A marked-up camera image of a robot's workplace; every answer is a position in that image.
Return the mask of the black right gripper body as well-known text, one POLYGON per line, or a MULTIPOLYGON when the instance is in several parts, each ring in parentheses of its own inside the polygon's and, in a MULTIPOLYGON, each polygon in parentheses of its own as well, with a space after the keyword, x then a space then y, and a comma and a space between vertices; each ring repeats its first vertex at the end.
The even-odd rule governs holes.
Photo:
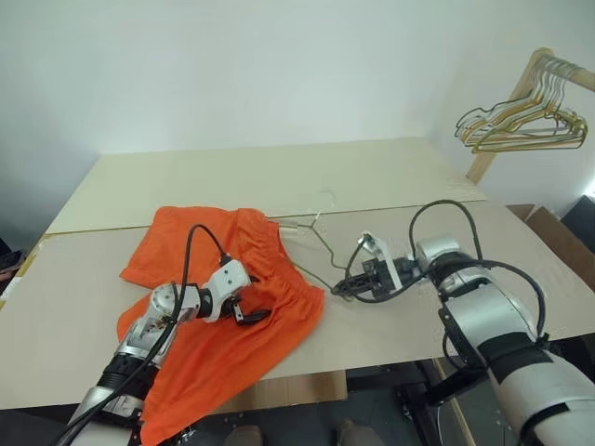
POLYGON ((370 282, 373 297, 380 298, 396 290, 385 260, 369 259, 364 261, 362 266, 370 282))

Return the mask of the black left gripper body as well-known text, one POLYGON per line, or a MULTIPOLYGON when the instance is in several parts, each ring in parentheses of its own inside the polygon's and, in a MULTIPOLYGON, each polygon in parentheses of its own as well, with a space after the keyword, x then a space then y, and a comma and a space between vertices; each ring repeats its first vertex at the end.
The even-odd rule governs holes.
POLYGON ((237 324, 245 324, 245 315, 241 309, 242 297, 240 293, 235 293, 226 297, 220 306, 219 318, 233 318, 237 324))

